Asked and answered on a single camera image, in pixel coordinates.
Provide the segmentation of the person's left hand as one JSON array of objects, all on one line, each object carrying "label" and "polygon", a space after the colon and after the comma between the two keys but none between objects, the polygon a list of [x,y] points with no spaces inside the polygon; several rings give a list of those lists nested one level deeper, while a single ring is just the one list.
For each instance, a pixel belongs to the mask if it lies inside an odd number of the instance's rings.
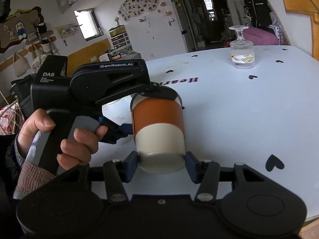
[{"label": "person's left hand", "polygon": [[[37,109],[25,120],[20,132],[15,139],[15,154],[20,167],[29,153],[36,134],[54,130],[56,124],[43,109]],[[56,162],[64,169],[69,170],[77,165],[87,165],[92,155],[98,151],[98,143],[106,135],[108,127],[101,125],[95,132],[83,128],[74,130],[74,139],[57,137],[54,145],[58,150]]]}]

